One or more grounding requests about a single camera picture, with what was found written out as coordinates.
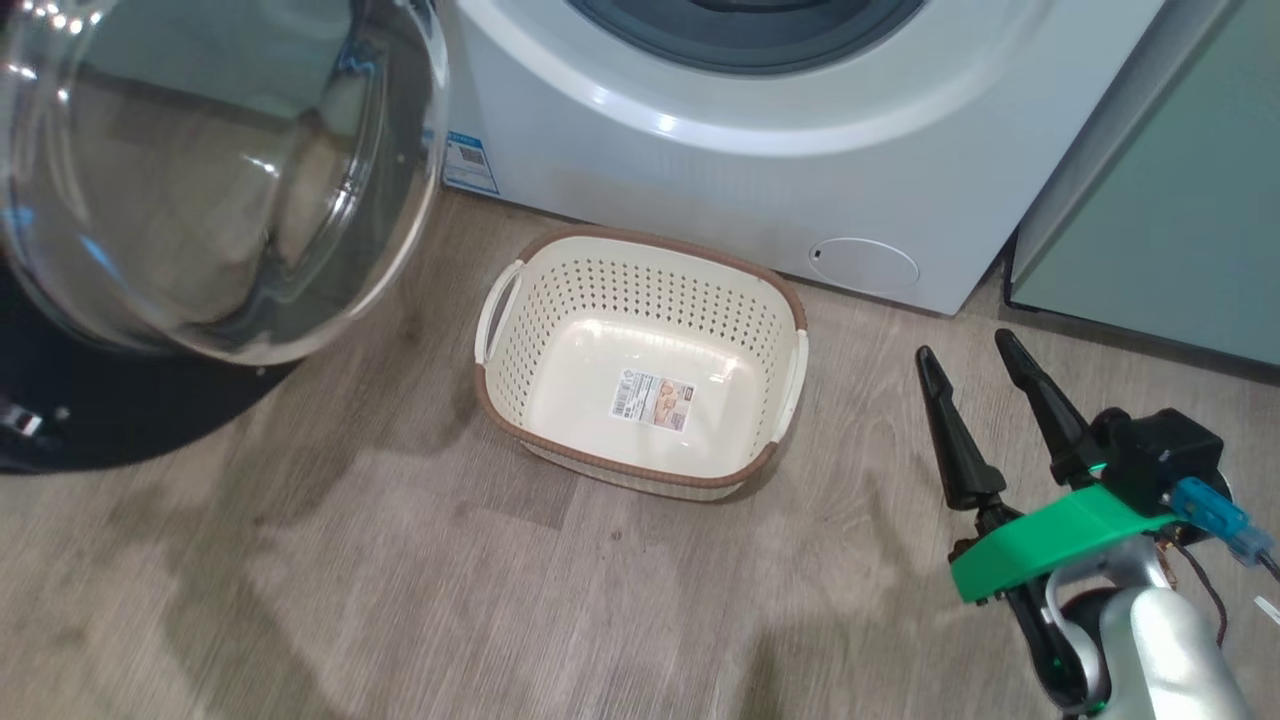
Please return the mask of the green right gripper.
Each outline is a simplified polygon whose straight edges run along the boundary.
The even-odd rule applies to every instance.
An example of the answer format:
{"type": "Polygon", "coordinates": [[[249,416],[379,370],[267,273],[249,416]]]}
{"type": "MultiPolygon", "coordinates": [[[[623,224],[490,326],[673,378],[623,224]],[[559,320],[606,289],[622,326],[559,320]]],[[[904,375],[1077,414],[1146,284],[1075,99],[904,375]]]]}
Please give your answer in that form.
{"type": "MultiPolygon", "coordinates": [[[[1089,425],[1012,331],[997,329],[995,345],[1010,380],[1027,396],[1050,452],[1053,479],[1079,491],[996,528],[963,551],[950,569],[965,603],[991,598],[1178,520],[1169,511],[1144,516],[1102,486],[1080,489],[1094,483],[1098,466],[1098,445],[1089,425]]],[[[940,360],[925,345],[916,350],[915,364],[947,506],[963,512],[997,503],[1007,488],[1005,478],[979,451],[954,404],[954,387],[940,360]]]]}

